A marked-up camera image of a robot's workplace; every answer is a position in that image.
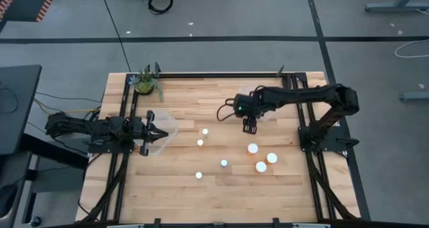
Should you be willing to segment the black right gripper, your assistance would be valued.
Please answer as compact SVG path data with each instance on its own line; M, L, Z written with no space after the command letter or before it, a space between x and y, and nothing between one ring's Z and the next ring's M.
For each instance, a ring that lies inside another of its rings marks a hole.
M243 119L243 132L256 134L257 120L265 115L265 111L261 109L259 97L253 95L236 94L234 98L234 114L236 117L246 117Z

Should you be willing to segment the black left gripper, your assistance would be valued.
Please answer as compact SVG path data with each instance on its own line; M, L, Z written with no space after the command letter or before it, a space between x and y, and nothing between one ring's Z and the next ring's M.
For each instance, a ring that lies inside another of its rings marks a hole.
M131 143L134 144L135 139L141 139L143 141L139 149L139 154L141 156L148 156L149 150L147 148L147 144L149 142L152 144L159 139L169 136L167 131L159 129L152 124L154 117L155 115L153 111L147 111L146 123L143 123L140 117L133 117L129 124L131 128Z

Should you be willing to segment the clear plastic bin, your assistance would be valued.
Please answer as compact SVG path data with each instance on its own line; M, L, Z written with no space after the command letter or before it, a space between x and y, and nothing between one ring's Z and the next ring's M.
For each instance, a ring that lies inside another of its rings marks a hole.
M249 95L250 92L254 91L257 88L257 84L244 84L239 87L238 93L242 95ZM272 120L274 116L273 111L267 111L263 114L263 116L259 117L257 120L266 122Z
M149 150L149 156L159 156L176 138L179 126L178 121L174 119L167 111L155 110L154 124L157 128L167 131L169 136L159 139L154 143L148 143L147 148ZM134 140L134 146L140 149L140 145L143 143L141 139Z

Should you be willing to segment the potted succulent plant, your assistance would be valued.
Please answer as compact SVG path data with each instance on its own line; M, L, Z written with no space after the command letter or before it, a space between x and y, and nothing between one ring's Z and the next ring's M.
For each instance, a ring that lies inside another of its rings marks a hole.
M149 64L144 70L140 69L135 76L132 76L128 84L133 86L134 90L140 95L151 95L154 89L157 89L159 100L164 101L163 87L156 76L156 72L150 70Z

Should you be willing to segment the black desk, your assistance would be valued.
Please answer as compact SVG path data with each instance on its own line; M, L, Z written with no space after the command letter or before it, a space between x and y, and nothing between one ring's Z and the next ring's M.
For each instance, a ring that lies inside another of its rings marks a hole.
M0 67L0 156L15 153L32 107L42 67Z

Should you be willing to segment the grey table foot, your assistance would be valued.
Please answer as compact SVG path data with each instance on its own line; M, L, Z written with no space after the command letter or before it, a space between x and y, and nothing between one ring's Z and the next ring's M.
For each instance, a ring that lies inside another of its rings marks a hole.
M400 96L400 101L429 101L429 92L419 91L419 92L407 92Z

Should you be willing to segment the grey table leg base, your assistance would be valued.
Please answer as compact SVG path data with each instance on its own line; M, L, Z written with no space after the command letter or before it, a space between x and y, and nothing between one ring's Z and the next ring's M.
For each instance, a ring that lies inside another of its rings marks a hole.
M429 2L418 3L412 2L412 0L396 0L393 3L368 3L365 6L365 11L376 12L376 11L425 11L429 9Z

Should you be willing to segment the black orange-striped mat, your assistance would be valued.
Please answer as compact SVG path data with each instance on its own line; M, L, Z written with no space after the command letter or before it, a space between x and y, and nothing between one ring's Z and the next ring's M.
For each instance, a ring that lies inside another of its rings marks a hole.
M43 20L53 0L0 0L0 22Z

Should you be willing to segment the black aluminium table frame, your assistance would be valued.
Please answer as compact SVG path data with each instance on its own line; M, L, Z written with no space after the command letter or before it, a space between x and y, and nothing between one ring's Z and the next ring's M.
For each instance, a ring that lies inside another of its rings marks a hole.
M156 94L135 96L124 73L111 73L107 79L101 117L143 117L148 110L162 110L179 126L159 156L141 156L137 150L129 155L125 186L114 191L108 218L119 207L120 223L144 226L233 228L317 220L306 156L299 146L296 106L276 111L272 120L258 124L256 135L249 135L224 104L244 84L279 86L280 77L271 72L171 72L160 78L163 102ZM250 143L259 147L254 155L247 153ZM265 162L269 153L278 161L258 173L256 163ZM221 160L227 160L227 167Z

